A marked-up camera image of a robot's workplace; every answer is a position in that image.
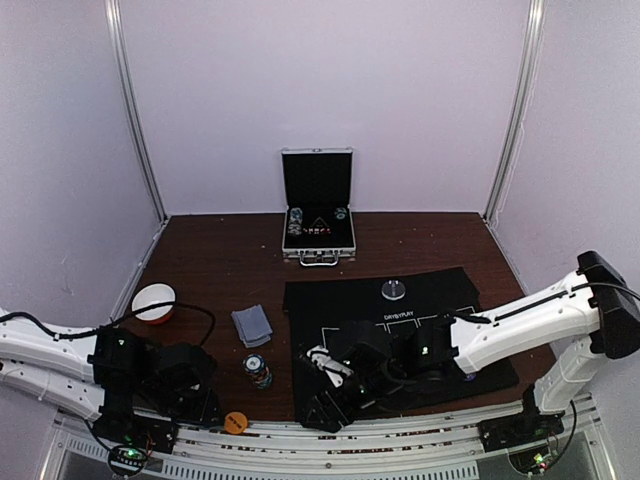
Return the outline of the orange big blind button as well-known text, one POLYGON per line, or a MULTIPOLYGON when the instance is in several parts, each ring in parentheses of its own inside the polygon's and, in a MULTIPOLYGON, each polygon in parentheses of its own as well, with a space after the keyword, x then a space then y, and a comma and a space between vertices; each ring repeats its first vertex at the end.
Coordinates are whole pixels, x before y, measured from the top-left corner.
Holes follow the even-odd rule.
POLYGON ((231 435, 241 435, 249 427, 246 415, 239 411, 229 412, 224 419, 224 431, 231 435))

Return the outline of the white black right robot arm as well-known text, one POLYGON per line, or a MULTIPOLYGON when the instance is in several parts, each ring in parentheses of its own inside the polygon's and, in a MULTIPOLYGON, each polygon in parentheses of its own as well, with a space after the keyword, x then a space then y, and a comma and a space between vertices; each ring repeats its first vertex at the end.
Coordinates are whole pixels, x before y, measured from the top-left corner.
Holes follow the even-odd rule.
POLYGON ((639 349, 638 293, 597 252, 577 261, 576 271, 535 294, 479 313, 441 313, 404 335, 366 321, 343 323, 328 347, 303 356, 329 384, 303 404, 299 423, 336 433, 386 400, 460 390, 507 357, 571 337, 553 367, 525 390, 522 412, 481 424, 501 441, 560 431, 565 409, 601 365, 639 349))

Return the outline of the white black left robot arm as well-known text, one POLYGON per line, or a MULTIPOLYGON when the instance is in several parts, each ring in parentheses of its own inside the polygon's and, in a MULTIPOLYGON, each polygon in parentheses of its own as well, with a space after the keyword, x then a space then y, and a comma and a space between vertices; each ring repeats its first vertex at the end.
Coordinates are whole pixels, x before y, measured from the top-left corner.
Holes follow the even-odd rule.
POLYGON ((1 380, 88 421, 100 438, 172 449, 181 425, 221 425, 215 359, 190 343, 163 345, 122 326, 56 327, 1 313, 1 380))

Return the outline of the stack of poker chips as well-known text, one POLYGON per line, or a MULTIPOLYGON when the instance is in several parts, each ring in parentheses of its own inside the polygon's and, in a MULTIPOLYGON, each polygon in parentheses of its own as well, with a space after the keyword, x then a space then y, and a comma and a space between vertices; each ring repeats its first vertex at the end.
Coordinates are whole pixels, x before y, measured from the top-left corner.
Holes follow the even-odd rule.
POLYGON ((243 368, 256 388, 263 390, 272 385, 272 373, 261 355, 248 355, 243 361, 243 368))

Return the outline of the grey playing card deck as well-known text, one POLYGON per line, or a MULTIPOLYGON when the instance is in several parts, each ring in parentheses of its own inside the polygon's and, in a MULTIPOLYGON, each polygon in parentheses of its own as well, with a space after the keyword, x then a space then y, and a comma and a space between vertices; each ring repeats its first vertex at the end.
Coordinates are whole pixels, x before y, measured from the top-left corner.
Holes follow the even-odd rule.
POLYGON ((261 305, 233 311, 231 318, 238 336, 246 348, 256 348, 271 340, 273 330, 261 305))

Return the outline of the black poker table mat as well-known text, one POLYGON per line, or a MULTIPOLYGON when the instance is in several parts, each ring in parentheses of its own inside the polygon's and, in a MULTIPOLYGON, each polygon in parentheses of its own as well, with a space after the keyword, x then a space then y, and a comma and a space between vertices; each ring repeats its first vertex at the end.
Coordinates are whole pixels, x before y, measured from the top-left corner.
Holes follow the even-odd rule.
POLYGON ((375 396, 375 403, 356 419, 400 414, 518 385, 508 359, 482 368, 471 382, 465 381, 467 374, 455 361, 458 349, 450 329, 471 325, 480 310, 479 292, 463 268, 399 280, 406 287, 399 301, 382 297, 385 278, 286 285, 296 422, 312 396, 333 387, 323 372, 298 358, 316 345, 353 370, 343 385, 362 385, 375 396))

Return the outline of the white red bowl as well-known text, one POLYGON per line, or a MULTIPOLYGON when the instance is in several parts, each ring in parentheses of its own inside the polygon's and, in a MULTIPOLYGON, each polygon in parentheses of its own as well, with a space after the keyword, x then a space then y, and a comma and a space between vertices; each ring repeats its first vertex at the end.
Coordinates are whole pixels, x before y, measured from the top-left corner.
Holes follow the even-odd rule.
POLYGON ((141 289, 131 302, 134 317, 149 325, 166 323, 173 314, 176 293, 164 283, 150 284, 141 289))

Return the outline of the aluminium poker case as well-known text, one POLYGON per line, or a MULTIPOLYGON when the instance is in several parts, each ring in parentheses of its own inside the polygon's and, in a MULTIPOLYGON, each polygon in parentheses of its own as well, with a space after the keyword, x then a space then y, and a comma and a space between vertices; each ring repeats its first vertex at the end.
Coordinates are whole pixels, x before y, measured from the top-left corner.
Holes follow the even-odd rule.
POLYGON ((356 237, 350 208, 352 148, 281 150, 286 213, 282 234, 285 261, 305 268, 335 267, 356 257, 356 237), (303 210, 303 233, 287 234, 289 211, 303 210), (349 216, 338 221, 334 211, 346 207, 349 216))

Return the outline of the chips in case right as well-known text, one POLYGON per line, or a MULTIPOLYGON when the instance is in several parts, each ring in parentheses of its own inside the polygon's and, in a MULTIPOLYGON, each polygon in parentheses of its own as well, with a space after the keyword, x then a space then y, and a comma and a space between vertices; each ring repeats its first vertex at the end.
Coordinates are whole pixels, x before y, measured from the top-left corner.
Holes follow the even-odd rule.
POLYGON ((338 221, 346 220, 349 216, 349 210, 346 207, 338 207, 334 211, 334 217, 338 221))

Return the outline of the chips row in case left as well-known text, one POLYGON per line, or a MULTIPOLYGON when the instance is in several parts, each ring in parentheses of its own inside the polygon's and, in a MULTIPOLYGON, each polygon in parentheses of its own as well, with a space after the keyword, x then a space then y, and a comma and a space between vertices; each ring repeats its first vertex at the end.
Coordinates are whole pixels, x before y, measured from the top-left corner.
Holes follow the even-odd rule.
POLYGON ((299 207, 294 207, 289 211, 287 234, 291 236, 300 236, 303 233, 303 215, 304 212, 299 207))

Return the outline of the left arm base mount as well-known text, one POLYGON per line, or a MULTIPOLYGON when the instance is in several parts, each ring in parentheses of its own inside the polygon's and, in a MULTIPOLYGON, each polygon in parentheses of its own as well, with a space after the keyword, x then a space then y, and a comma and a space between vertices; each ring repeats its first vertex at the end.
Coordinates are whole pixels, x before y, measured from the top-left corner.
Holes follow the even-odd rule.
POLYGON ((173 452, 179 427, 176 423, 135 415, 132 421, 84 421, 94 440, 107 452, 107 465, 117 476, 140 474, 153 453, 173 452))

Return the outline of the aluminium frame rail front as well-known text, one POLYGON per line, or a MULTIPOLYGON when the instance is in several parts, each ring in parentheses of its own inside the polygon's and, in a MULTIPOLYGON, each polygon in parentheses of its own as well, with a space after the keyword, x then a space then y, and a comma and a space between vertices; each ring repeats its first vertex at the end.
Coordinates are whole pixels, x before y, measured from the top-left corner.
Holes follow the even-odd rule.
POLYGON ((488 452, 477 425, 520 411, 518 402, 444 414, 357 421, 338 434, 291 422, 255 422, 246 433, 183 428, 170 454, 152 453, 143 479, 524 479, 526 459, 548 448, 545 479, 613 479, 602 424, 581 395, 566 428, 548 440, 488 452))

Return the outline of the right aluminium frame post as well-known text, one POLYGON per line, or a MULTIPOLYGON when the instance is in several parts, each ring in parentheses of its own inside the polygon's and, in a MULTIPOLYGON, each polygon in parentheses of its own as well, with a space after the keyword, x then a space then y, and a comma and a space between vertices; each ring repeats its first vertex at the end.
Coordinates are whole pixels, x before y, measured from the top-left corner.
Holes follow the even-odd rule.
POLYGON ((500 211, 503 198, 506 195, 512 167, 515 164, 519 141, 522 135, 523 121, 538 63, 545 4, 546 2, 543 0, 531 0, 529 2, 522 55, 511 113, 497 170, 483 214, 485 222, 489 225, 497 222, 498 212, 500 211))

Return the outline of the aluminium frame post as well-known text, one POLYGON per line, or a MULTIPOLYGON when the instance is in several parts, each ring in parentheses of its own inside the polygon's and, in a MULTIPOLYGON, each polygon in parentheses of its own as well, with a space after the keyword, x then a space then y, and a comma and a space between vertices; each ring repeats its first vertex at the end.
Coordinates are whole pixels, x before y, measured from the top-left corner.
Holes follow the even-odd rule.
POLYGON ((143 183, 151 199, 158 221, 164 224, 168 215, 161 198, 156 176, 149 157, 148 147, 143 132, 142 122, 136 101, 133 78, 126 49, 125 33, 122 24, 121 2, 106 0, 106 21, 111 38, 112 48, 120 78, 122 96, 125 105, 126 118, 136 154, 141 169, 143 183))
POLYGON ((522 55, 511 113, 497 170, 483 214, 485 222, 489 225, 497 222, 498 212, 500 211, 503 198, 506 195, 512 167, 515 164, 519 141, 522 135, 523 121, 538 63, 545 4, 546 2, 543 0, 531 0, 529 2, 522 55))

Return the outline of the left aluminium frame post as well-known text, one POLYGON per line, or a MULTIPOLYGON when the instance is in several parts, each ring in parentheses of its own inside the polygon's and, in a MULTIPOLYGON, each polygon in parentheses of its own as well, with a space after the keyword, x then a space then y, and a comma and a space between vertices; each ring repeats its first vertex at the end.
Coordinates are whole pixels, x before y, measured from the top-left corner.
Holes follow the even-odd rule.
POLYGON ((136 101, 133 78, 126 49, 125 33, 122 24, 121 2, 106 0, 106 21, 111 38, 112 48, 120 78, 122 96, 125 105, 126 118, 136 154, 141 169, 143 183, 151 199, 158 221, 164 224, 168 215, 161 198, 156 176, 149 157, 148 147, 143 132, 142 122, 136 101))

